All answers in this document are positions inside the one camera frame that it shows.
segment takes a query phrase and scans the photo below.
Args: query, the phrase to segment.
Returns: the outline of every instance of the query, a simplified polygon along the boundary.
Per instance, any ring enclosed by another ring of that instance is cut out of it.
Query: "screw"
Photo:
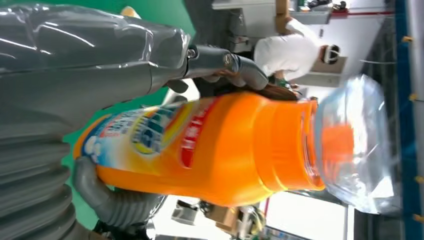
[[[224,55],[224,64],[230,65],[232,63],[233,63],[233,57],[231,56],[231,54],[225,54]]]
[[[196,57],[196,51],[194,49],[187,50],[187,58],[192,59]]]

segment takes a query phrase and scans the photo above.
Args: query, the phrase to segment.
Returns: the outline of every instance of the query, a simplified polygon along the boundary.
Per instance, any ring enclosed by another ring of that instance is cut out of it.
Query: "bottle label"
[[[90,130],[82,154],[98,165],[137,173],[159,174],[175,162],[191,168],[215,102],[208,98],[109,115]]]

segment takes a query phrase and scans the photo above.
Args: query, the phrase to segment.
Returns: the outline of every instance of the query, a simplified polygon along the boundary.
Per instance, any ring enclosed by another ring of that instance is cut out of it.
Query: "white shirt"
[[[293,34],[259,40],[253,59],[268,77],[283,70],[284,78],[290,81],[311,70],[323,44],[312,30],[296,19],[289,21],[286,29]]]

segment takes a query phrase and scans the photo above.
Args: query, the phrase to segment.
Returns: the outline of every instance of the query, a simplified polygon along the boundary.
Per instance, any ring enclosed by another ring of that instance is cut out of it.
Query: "transparent plastic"
[[[0,74],[146,62],[179,69],[190,42],[180,28],[82,6],[19,4],[0,16]]]
[[[391,207],[387,115],[379,85],[362,75],[325,98],[315,115],[316,167],[326,189],[361,212]]]

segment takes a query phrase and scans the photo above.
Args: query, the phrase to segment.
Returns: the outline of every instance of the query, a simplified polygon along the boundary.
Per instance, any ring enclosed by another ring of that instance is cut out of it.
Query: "green backdrop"
[[[130,6],[134,8],[138,15],[144,20],[171,25],[183,29],[186,33],[192,37],[195,34],[195,29],[191,23],[190,16],[188,15],[184,6],[183,0],[41,0],[41,1],[28,1],[28,0],[3,0],[0,1],[0,5],[19,4],[28,2],[42,2],[48,4],[70,4],[79,5],[88,8],[95,8],[106,12],[119,14],[121,10]],[[161,88],[154,94],[142,96],[126,103],[118,103],[108,109],[98,111],[91,118],[89,125],[98,117],[108,114],[117,113],[127,110],[139,108],[141,105],[159,105],[165,97],[167,88]],[[81,131],[74,132],[65,136],[64,141],[73,145],[76,139],[81,134]],[[70,155],[66,156],[62,163],[69,166],[71,171],[74,168],[73,159]],[[80,223],[82,223],[88,229],[92,229],[97,222],[97,217],[93,210],[84,202],[80,195],[73,191],[72,202],[76,207],[76,217]]]

